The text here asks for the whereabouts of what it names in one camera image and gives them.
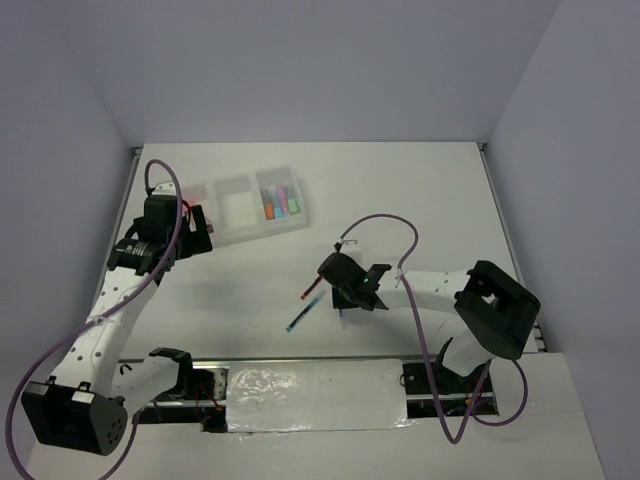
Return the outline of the green highlighter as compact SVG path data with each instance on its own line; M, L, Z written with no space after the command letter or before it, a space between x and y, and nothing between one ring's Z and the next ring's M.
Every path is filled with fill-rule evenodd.
M299 214L300 207L296 197L295 189L292 186L287 186L285 188L285 193L286 193L289 213L291 215Z

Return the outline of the dark blue pen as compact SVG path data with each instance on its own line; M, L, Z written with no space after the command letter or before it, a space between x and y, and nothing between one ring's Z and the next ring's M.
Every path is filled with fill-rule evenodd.
M348 322L347 322L347 319L345 317L344 310L342 310L342 309L338 310L338 318L339 318L341 330L346 331L347 328L348 328Z

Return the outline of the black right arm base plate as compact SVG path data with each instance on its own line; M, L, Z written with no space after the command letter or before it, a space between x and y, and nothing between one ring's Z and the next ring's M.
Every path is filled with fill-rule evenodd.
M470 398L484 370L484 366L481 365L470 375L462 377L442 366L433 364L432 368L438 395L441 400ZM426 366L422 362L403 362L399 383L404 387L408 397L433 398Z

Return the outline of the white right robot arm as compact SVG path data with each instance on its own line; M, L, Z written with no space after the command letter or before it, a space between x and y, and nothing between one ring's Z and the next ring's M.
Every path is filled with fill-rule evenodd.
M446 391L460 389L490 360L520 359L541 308L534 294L486 260L468 271L393 274L388 264L364 269L349 255L332 253L318 275L332 287L338 310L416 307L461 318L466 330L447 341L434 369Z

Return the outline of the pink highlighter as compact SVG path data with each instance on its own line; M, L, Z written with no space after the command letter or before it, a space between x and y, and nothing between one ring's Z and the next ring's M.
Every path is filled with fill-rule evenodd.
M279 199L279 204L280 204L280 209L281 209L281 213L282 216L288 216L289 215L289 203L288 203L288 199L286 196L286 190L285 187L282 185L279 185L276 188L276 193Z

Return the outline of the pink-lidded small bottle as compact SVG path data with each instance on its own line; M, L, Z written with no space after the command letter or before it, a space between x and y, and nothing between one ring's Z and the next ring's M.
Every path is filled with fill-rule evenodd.
M182 203L187 225L192 231L196 231L198 225L202 225L208 234L214 233L213 223L201 204L187 200L183 200Z

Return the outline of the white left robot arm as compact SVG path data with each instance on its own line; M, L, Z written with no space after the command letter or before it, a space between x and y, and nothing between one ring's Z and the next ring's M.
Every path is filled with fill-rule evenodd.
M190 353L158 347L124 374L119 361L133 327L178 260L212 249L201 206L173 195L151 194L113 247L89 328L46 381L30 381L21 404L37 440L44 444L107 456L121 442L126 422L153 399L182 399L203 375Z

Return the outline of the orange highlighter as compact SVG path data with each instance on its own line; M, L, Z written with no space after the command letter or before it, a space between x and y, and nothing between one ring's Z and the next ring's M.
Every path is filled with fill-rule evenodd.
M263 196L263 205L264 205L265 217L266 217L267 220L274 220L275 219L275 210L274 210L274 203L273 203L270 191L269 190L263 190L262 191L262 196Z

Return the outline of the blue highlighter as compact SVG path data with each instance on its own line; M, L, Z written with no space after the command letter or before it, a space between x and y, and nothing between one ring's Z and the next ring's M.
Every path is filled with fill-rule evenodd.
M280 198L275 189L271 191L271 197L272 197L272 203L273 203L274 217L276 219L279 219L283 216L283 213L282 213Z

